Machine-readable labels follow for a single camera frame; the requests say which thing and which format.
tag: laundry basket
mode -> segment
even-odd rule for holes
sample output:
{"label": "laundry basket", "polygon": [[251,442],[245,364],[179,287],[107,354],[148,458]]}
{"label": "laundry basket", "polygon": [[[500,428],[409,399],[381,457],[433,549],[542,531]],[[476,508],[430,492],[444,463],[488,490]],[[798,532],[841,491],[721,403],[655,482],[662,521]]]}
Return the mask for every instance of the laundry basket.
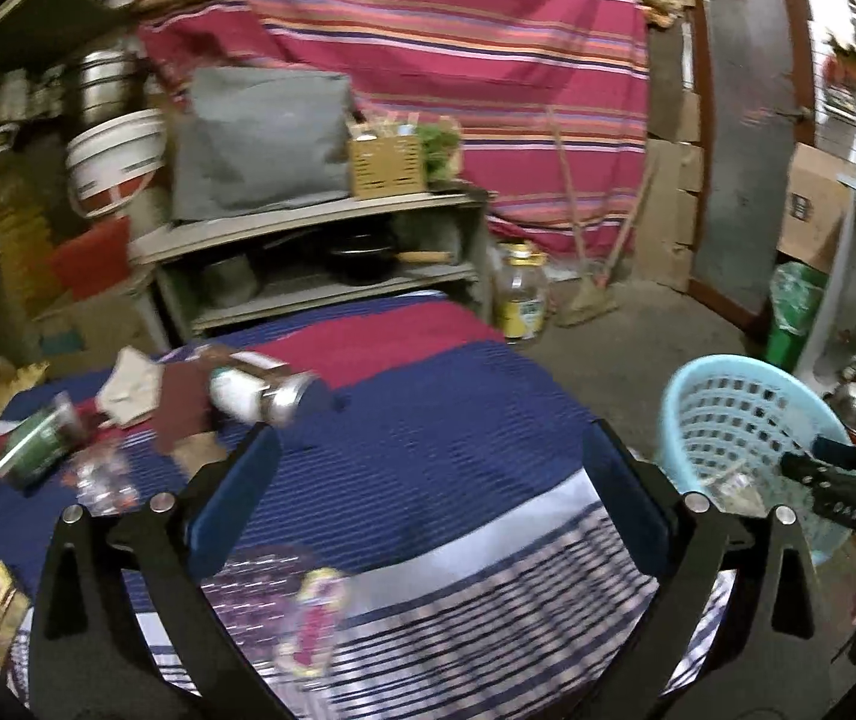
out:
{"label": "laundry basket", "polygon": [[851,443],[814,392],[767,362],[719,354],[681,367],[662,395],[655,462],[680,493],[698,490],[720,509],[720,482],[741,472],[769,511],[795,509],[818,565],[849,531],[811,512],[811,492],[782,476],[782,454],[810,451],[816,437]]}

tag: metal screw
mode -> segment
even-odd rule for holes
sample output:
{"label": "metal screw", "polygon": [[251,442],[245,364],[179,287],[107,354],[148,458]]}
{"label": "metal screw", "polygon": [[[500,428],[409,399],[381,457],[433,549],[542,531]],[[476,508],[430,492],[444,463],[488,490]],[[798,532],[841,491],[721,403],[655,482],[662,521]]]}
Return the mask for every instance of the metal screw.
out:
{"label": "metal screw", "polygon": [[711,502],[702,493],[689,493],[684,496],[684,506],[689,512],[704,514],[711,508]]}
{"label": "metal screw", "polygon": [[81,519],[81,514],[84,514],[84,509],[82,509],[78,504],[73,503],[71,506],[67,507],[64,512],[61,512],[61,519],[69,525],[74,525],[74,523]]}
{"label": "metal screw", "polygon": [[151,510],[156,514],[170,512],[172,506],[175,506],[175,496],[173,496],[172,493],[158,493],[158,495],[152,495],[151,501],[148,502],[148,506],[151,506]]}
{"label": "metal screw", "polygon": [[787,506],[775,507],[775,519],[782,525],[794,525],[798,517],[795,517],[795,512]]}

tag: gray cloth cover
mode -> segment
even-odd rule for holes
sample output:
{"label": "gray cloth cover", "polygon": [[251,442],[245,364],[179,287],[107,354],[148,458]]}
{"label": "gray cloth cover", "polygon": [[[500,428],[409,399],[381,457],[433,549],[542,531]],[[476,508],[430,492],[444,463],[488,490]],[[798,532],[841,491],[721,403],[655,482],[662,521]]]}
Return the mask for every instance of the gray cloth cover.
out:
{"label": "gray cloth cover", "polygon": [[349,194],[348,76],[200,68],[178,134],[177,220],[237,217]]}

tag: beige cloth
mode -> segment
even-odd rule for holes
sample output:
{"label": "beige cloth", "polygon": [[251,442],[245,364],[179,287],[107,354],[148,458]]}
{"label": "beige cloth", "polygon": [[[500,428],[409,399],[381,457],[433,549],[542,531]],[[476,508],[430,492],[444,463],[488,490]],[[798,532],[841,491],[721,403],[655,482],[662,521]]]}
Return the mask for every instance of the beige cloth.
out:
{"label": "beige cloth", "polygon": [[95,396],[95,404],[119,427],[147,419],[158,408],[161,368],[137,349],[119,351],[115,369]]}

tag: gray panel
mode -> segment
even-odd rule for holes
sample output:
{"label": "gray panel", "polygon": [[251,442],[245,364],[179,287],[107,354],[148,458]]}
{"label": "gray panel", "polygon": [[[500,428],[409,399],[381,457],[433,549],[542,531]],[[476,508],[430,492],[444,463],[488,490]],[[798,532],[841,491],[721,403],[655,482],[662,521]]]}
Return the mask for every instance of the gray panel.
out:
{"label": "gray panel", "polygon": [[694,276],[757,314],[782,227],[796,107],[785,0],[705,0],[715,98]]}

